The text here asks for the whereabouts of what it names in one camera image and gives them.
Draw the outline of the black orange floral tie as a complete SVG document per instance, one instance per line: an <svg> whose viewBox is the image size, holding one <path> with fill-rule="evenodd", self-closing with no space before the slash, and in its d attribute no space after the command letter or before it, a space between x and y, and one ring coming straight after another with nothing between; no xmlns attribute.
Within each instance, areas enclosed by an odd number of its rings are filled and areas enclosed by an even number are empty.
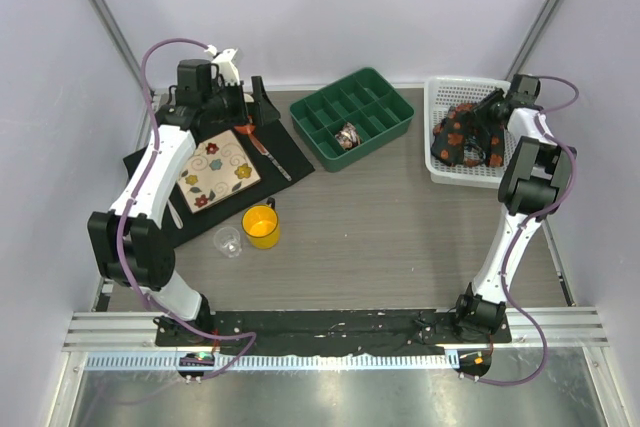
<svg viewBox="0 0 640 427"><path fill-rule="evenodd" d="M476 104L450 107L432 133L430 153L449 167L500 168L505 164L504 125L483 118Z"/></svg>

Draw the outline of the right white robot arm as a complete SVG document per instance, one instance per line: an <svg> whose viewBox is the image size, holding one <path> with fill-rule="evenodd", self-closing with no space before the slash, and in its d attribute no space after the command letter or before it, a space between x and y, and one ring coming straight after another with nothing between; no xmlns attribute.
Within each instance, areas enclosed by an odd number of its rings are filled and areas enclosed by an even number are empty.
<svg viewBox="0 0 640 427"><path fill-rule="evenodd" d="M517 141L498 188L502 218L485 262L460 295L451 318L465 342L501 330L510 289L526 248L547 216L554 214L576 180L577 150L558 140L537 105L543 76L516 74L509 90L490 94L475 109L479 118L502 123Z"/></svg>

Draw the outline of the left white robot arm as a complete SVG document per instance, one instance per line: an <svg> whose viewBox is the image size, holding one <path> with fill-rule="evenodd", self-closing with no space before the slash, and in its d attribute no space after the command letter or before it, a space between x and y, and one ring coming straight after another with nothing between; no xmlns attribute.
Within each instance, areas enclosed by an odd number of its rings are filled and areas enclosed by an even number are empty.
<svg viewBox="0 0 640 427"><path fill-rule="evenodd" d="M262 127L280 118L261 77L252 77L245 93L235 54L226 49L210 60L179 63L174 104L152 113L151 138L125 190L87 225L100 275L174 316L179 335L193 346L211 338L212 316L207 299L175 270L175 252L162 231L167 201L211 127Z"/></svg>

